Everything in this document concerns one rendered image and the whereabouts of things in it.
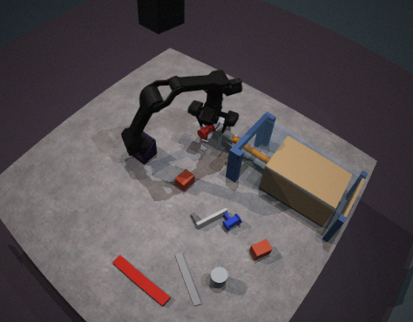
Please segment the reddish-brown box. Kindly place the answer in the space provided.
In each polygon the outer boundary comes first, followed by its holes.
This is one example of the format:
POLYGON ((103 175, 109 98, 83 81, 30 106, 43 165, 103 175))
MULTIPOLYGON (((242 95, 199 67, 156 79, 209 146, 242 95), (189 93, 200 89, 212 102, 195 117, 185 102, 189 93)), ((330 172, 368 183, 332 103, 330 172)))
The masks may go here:
POLYGON ((267 239, 264 239, 258 243, 251 245, 249 251, 254 257, 254 261, 260 258, 266 257, 272 251, 271 244, 268 243, 267 239))
POLYGON ((187 169, 183 170, 176 178, 175 185, 186 191, 194 183, 194 175, 187 169))

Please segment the red flat bar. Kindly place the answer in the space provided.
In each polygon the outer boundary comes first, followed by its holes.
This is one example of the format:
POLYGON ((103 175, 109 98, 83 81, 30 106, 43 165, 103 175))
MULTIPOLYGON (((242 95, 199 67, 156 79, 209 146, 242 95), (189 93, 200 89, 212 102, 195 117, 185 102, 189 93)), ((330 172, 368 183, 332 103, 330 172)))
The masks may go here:
POLYGON ((123 257, 118 256, 113 264, 115 264, 131 281, 137 284, 144 292, 159 302, 162 306, 166 304, 170 297, 159 289, 151 280, 147 279, 143 273, 140 273, 123 257))

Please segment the l-shaped crank handle with blue knob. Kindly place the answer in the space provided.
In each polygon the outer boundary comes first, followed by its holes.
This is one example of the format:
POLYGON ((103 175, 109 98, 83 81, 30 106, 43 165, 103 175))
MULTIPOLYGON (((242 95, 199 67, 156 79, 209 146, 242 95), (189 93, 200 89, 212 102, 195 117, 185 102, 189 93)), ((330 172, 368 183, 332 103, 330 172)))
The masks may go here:
POLYGON ((222 210, 214 213, 213 215, 211 215, 207 218, 204 218, 202 220, 200 220, 194 212, 191 213, 190 215, 191 215, 191 218, 193 219, 193 222, 196 224, 196 227, 198 229, 200 227, 206 225, 206 224, 212 223, 213 221, 215 221, 215 220, 217 220, 217 219, 219 219, 223 216, 226 216, 226 218, 227 218, 227 222, 225 222, 225 221, 223 222, 224 227, 226 228, 227 231, 229 231, 229 229, 231 227, 233 227, 234 225, 237 225, 238 223, 240 223, 240 224, 242 223, 241 218, 236 213, 234 214, 234 217, 230 218, 229 215, 228 215, 228 209, 227 208, 224 208, 224 209, 222 209, 222 210))

